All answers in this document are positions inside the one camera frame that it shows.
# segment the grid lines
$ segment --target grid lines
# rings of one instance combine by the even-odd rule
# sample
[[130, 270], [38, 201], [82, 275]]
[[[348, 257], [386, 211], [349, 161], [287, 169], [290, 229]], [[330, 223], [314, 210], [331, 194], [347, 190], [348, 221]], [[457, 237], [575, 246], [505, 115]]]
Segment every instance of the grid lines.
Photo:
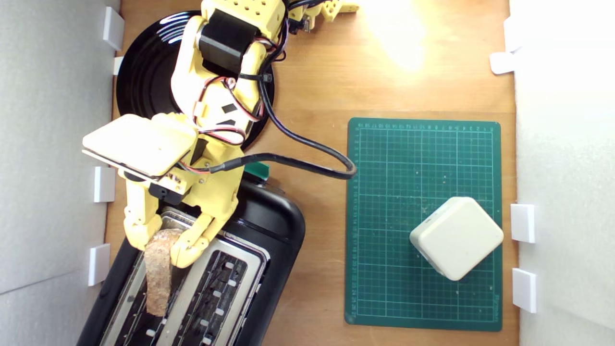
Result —
[[346, 321], [415, 328], [501, 329], [499, 247], [461, 281], [437, 273], [410, 231], [452, 196], [501, 225], [497, 123], [354, 118], [349, 156]]

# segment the wooden table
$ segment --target wooden table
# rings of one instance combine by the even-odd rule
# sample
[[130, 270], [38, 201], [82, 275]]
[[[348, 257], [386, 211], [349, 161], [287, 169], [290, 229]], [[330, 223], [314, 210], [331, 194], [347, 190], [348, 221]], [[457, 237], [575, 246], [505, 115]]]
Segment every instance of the wooden table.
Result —
[[[504, 327], [461, 332], [350, 326], [344, 322], [346, 183], [272, 164], [272, 176], [301, 208], [307, 233], [264, 345], [518, 345], [512, 305], [508, 205], [516, 199], [515, 100], [511, 76], [494, 76], [489, 54], [504, 48], [506, 0], [362, 0], [358, 14], [291, 36], [276, 65], [276, 111], [292, 130], [345, 152], [352, 117], [499, 121], [502, 126]], [[124, 49], [152, 22], [197, 0], [123, 0]], [[269, 124], [250, 152], [273, 151], [335, 164]], [[124, 182], [109, 205], [113, 256], [124, 237]]]

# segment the white foam board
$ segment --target white foam board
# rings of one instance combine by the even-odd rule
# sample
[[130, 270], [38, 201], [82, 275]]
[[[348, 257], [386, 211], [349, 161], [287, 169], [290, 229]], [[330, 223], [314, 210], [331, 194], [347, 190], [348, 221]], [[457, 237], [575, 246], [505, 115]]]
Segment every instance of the white foam board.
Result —
[[517, 199], [539, 226], [536, 244], [519, 243], [519, 267], [540, 278], [521, 346], [615, 340], [614, 7], [510, 0], [532, 32], [515, 51]]
[[100, 292], [86, 275], [83, 266], [0, 294], [0, 345], [75, 345]]

